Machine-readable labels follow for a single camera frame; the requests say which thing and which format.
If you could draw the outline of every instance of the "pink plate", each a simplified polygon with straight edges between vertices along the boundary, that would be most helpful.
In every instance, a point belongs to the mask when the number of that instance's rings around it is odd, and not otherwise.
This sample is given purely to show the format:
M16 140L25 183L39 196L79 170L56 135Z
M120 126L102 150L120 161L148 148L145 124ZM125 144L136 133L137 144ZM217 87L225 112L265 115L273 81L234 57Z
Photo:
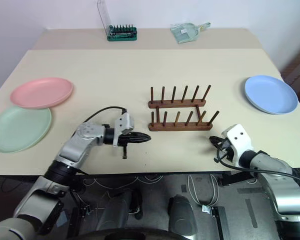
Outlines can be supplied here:
M72 90L72 82L59 77L46 77L26 82L10 95L15 105L26 109L45 109L66 100Z

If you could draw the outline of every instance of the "green plate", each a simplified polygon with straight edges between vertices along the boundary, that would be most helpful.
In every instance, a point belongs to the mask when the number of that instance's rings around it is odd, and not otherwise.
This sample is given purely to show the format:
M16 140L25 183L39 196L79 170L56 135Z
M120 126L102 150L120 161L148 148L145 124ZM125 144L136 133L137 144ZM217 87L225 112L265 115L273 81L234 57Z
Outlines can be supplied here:
M0 115L0 152L16 153L37 144L48 132L51 112L12 106Z

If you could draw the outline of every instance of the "table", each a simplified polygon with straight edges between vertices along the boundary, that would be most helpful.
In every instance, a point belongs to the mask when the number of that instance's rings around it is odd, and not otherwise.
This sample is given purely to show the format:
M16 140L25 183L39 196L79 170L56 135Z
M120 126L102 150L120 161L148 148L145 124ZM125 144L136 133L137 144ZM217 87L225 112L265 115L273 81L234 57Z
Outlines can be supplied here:
M157 30L163 37L154 35L155 29L140 30L139 33L143 34L138 34L139 39L135 43L119 42L119 45L107 42L101 30L99 35L93 29L44 33L0 89L0 113L12 106L9 96L13 89L33 79L65 78L73 82L74 91L67 101L51 108L51 128L37 145L17 153L0 153L0 175L44 174L77 126L94 112L108 106L127 108L135 121L134 130L149 134L152 140L129 144L128 159L122 159L121 147L95 147L82 167L89 174L228 170L213 161L216 150L208 138L220 136L223 130L237 123L246 129L256 151L263 150L294 168L300 167L300 104L290 114L271 115L253 107L244 94L244 83L248 77L270 75L280 78L279 71L247 30L233 29L234 35L230 29L224 32L222 29L211 30L214 31L204 32L197 42L188 45L176 44L173 36L167 34L168 29ZM77 35L83 45L75 37L73 41L68 38ZM61 42L67 42L67 49L62 49L60 42L53 41L55 36ZM96 43L88 40L89 36L95 38ZM151 46L143 43L142 39L151 42ZM239 48L236 39L248 43L242 43L243 47ZM165 45L171 44L171 47L158 47L163 42L169 42ZM176 86L175 99L178 99L188 85L187 97L190 99L197 85L200 86L197 94L200 98L209 84L212 87L201 111L207 111L205 120L220 111L212 130L148 130L152 111L147 104L150 87L154 87L154 99L159 100L162 86L165 86L166 98L171 97ZM190 110L194 109L169 108L167 121L174 121L177 111L181 111L179 121L185 122ZM164 111L160 110L161 119ZM118 110L109 110L92 121L113 126L119 114Z

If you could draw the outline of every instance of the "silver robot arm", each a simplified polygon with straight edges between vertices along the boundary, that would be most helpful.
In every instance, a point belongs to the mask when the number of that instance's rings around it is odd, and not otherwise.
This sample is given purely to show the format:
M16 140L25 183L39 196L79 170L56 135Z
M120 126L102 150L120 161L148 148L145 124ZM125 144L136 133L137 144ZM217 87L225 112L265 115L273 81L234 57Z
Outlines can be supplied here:
M60 198L68 192L91 148L103 144L126 148L128 143L151 139L144 133L131 132L133 129L134 121L127 112L115 121L114 128L82 123L56 155L45 175L36 180L16 207L13 217L0 222L0 240L31 240L36 235L49 233L64 206Z
M222 132L222 136L224 139L214 145L220 150L220 158L226 157L222 161L228 165L293 174L293 169L285 161L271 157L263 151L253 151L251 139L242 125L229 127ZM298 235L300 233L300 186L293 178L284 175L251 174L257 177L270 199L279 235L282 237L286 231L290 231L288 235Z

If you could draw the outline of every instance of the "gray floor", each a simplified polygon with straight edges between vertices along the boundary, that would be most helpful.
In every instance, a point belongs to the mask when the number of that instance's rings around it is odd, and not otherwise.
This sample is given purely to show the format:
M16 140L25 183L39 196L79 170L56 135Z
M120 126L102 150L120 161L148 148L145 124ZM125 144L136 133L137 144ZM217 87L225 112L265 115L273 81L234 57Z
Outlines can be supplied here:
M208 174L193 174L193 180L197 195L203 202L209 202L213 194L213 189ZM217 240L219 239L216 220L211 215L201 211L201 207L196 205L191 199L188 186L186 192L182 192L182 185L187 185L188 175L166 175L161 181L154 184L144 184L139 181L127 188L140 188L143 196L143 218L136 220L133 215L129 216L128 227L147 227L156 229L168 229L169 216L167 213L169 198L176 194L187 197L194 210L194 215L198 225L198 239ZM134 177L125 178L99 178L98 181L108 187L116 188L133 181ZM4 191L12 189L19 184L19 181L7 179L4 183ZM4 193L0 188L0 221L11 217L15 207L26 192L31 187L31 183L23 183L12 192ZM86 188L81 194L83 201L91 205L93 212L87 215L81 225L80 234L93 231L97 225L98 218L96 207L98 205L98 217L102 214L109 197L107 189L96 183ZM62 199L65 203L65 213L68 219L72 208L75 206L70 195ZM251 203L252 211L248 211L247 203ZM231 239L251 239L251 240L277 240L275 223L272 220L272 212L267 196L263 193L261 186L248 184L246 182L236 183L231 186L219 187L219 200L216 206L225 207L227 214ZM60 227L54 227L51 233L38 239L61 240L65 239L69 221Z

